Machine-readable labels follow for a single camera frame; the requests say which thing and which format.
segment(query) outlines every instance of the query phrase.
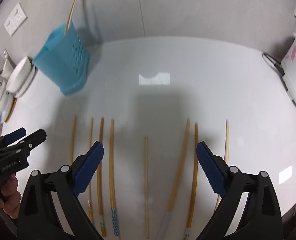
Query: white table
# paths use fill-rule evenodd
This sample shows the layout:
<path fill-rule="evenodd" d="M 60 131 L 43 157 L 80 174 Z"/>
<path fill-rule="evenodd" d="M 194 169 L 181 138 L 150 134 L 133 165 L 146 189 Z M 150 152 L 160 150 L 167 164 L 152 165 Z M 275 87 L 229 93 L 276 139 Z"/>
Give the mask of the white table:
<path fill-rule="evenodd" d="M 260 51 L 221 41 L 163 37 L 109 42 L 91 48 L 90 52 L 89 76 L 83 90 L 64 97 L 38 71 L 3 127 L 3 134 L 20 127 L 26 128 L 27 134 L 39 128 L 47 132 L 47 140 L 31 152 L 29 167 L 17 174 L 21 193 L 33 170 L 53 172 L 68 163 L 74 114 L 78 116 L 75 157 L 87 152 L 90 118 L 94 118 L 95 142 L 103 116 L 106 239 L 114 239 L 108 180 L 109 126 L 110 118 L 114 118 L 115 190 L 121 238 L 144 239 L 143 151 L 147 135 L 150 238 L 155 239 L 166 212 L 186 120 L 190 117 L 184 173 L 165 239 L 183 239 L 186 227 L 194 122 L 199 124 L 199 140 L 223 157 L 228 119 L 229 165 L 246 173 L 267 171 L 282 214 L 296 202 L 296 108 Z M 91 184 L 95 226 L 100 230 L 96 175 Z M 79 199 L 86 208 L 86 194 Z M 190 239 L 199 235 L 212 216 L 216 199 L 199 168 Z M 236 228 L 243 205 L 239 206 L 229 232 Z"/>

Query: human hand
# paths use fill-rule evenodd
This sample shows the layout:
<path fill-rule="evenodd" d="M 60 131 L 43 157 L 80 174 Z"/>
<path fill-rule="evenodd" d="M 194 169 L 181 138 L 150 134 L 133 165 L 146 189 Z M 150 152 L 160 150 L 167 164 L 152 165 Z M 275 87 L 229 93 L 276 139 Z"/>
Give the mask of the human hand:
<path fill-rule="evenodd" d="M 0 208 L 11 218 L 18 218 L 21 194 L 17 191 L 18 179 L 15 174 L 12 174 L 7 182 L 1 187 L 1 193 L 8 197 L 4 203 L 0 198 Z"/>

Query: blue gripper pad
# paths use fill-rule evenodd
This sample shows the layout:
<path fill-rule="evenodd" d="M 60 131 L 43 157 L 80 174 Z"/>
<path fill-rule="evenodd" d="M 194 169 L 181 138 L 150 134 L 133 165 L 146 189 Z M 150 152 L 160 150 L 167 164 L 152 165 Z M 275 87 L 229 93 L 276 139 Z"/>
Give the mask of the blue gripper pad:
<path fill-rule="evenodd" d="M 6 143 L 6 145 L 12 144 L 24 136 L 26 136 L 25 128 L 23 128 L 23 127 L 19 128 L 18 130 L 5 135 L 5 143 Z"/>
<path fill-rule="evenodd" d="M 198 161 L 207 176 L 213 191 L 222 198 L 226 195 L 225 176 L 213 159 L 213 154 L 205 142 L 200 142 L 196 149 Z"/>
<path fill-rule="evenodd" d="M 97 145 L 95 144 L 90 148 L 89 152 L 87 153 L 88 156 L 86 157 L 84 162 L 81 164 L 79 170 L 75 174 L 74 188 L 72 189 L 72 192 L 76 197 L 78 197 L 80 193 L 86 191 L 92 176 L 95 174 L 97 167 L 99 166 L 101 160 L 104 157 L 103 145 L 99 142 L 97 143 Z"/>

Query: chopstick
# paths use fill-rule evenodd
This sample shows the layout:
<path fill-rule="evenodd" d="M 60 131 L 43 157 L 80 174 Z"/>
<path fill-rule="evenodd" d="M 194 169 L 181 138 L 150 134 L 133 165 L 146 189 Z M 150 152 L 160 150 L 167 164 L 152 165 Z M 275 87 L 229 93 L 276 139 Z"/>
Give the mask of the chopstick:
<path fill-rule="evenodd" d="M 64 28 L 64 35 L 67 33 L 67 31 L 69 29 L 70 22 L 71 22 L 71 19 L 72 19 L 72 13 L 73 13 L 73 10 L 75 8 L 76 1 L 77 0 L 72 0 L 72 4 L 71 4 L 71 7 L 70 7 L 68 18 L 66 20 L 66 25 L 65 25 L 65 28 Z"/>
<path fill-rule="evenodd" d="M 70 137 L 70 146 L 69 146 L 69 163 L 70 165 L 73 163 L 73 152 L 74 152 L 74 145 L 75 145 L 75 130 L 76 130 L 76 122 L 77 116 L 74 116 L 72 122 L 72 130 L 71 130 L 71 137 Z"/>
<path fill-rule="evenodd" d="M 198 144 L 198 123 L 195 123 L 195 157 L 194 157 L 194 163 L 193 163 L 193 176 L 192 176 L 189 215 L 187 219 L 186 232 L 183 238 L 184 240 L 188 240 L 189 238 L 193 212 L 195 209 L 195 195 L 197 192 L 197 180 L 198 180 L 198 159 L 197 159 L 197 153 L 196 153 L 197 144 Z"/>
<path fill-rule="evenodd" d="M 110 207 L 113 224 L 113 232 L 115 236 L 120 237 L 117 211 L 116 211 L 116 196 L 115 196 L 115 179 L 113 171 L 113 142 L 114 141 L 114 120 L 110 122 L 110 139 L 109 139 L 109 190 L 110 190 Z"/>
<path fill-rule="evenodd" d="M 145 192 L 145 236 L 149 238 L 148 214 L 148 137 L 144 139 L 144 192 Z"/>
<path fill-rule="evenodd" d="M 186 153 L 187 153 L 187 147 L 188 147 L 188 139 L 189 139 L 189 129 L 190 129 L 190 118 L 188 118 L 187 120 L 187 124 L 186 124 L 186 131 L 185 131 L 185 137 L 183 140 L 183 144 L 182 144 L 182 149 L 181 149 L 181 155 L 180 155 L 180 160 L 179 160 L 179 165 L 178 165 L 178 169 L 177 169 L 177 174 L 176 174 L 176 178 L 173 184 L 173 188 L 172 188 L 172 192 L 170 195 L 170 199 L 167 205 L 167 212 L 166 215 L 164 216 L 162 225 L 161 225 L 161 229 L 158 233 L 158 237 L 157 240 L 162 240 L 164 237 L 164 233 L 166 232 L 166 229 L 168 227 L 169 221 L 170 221 L 170 217 L 171 217 L 171 213 L 173 210 L 173 206 L 176 200 L 176 196 L 178 193 L 178 189 L 179 189 L 179 185 L 180 185 L 180 180 L 182 177 L 182 172 L 183 172 L 183 166 L 185 163 L 185 158 L 186 158 Z"/>
<path fill-rule="evenodd" d="M 99 130 L 100 143 L 103 143 L 103 136 L 104 136 L 104 118 L 102 117 L 100 120 L 100 130 Z M 99 164 L 97 169 L 97 196 L 98 196 L 98 213 L 99 213 L 99 219 L 100 219 L 101 234 L 103 235 L 103 237 L 105 237 L 107 233 L 106 233 L 105 220 L 104 220 L 101 170 L 102 170 L 102 163 Z"/>
<path fill-rule="evenodd" d="M 226 120 L 226 145 L 225 145 L 225 163 L 228 164 L 229 162 L 229 121 Z M 214 212 L 216 211 L 219 203 L 221 201 L 220 195 L 218 195 L 216 207 L 214 208 Z"/>
<path fill-rule="evenodd" d="M 92 128 L 94 124 L 94 119 L 90 119 L 90 124 L 89 124 L 89 132 L 88 132 L 88 149 L 91 148 L 91 140 L 92 140 Z M 92 199 L 91 199 L 91 182 L 88 185 L 87 188 L 88 192 L 88 217 L 92 224 L 94 224 L 94 216 L 93 216 L 93 210 L 92 210 Z"/>

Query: pink leaf print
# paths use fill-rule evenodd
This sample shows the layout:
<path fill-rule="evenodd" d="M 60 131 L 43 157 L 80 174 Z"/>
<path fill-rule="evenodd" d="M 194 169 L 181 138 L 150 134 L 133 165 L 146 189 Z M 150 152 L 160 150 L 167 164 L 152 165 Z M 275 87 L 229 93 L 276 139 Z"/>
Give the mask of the pink leaf print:
<path fill-rule="evenodd" d="M 294 57 L 296 56 L 296 46 L 293 47 L 292 53 L 291 53 L 291 61 L 294 60 Z"/>

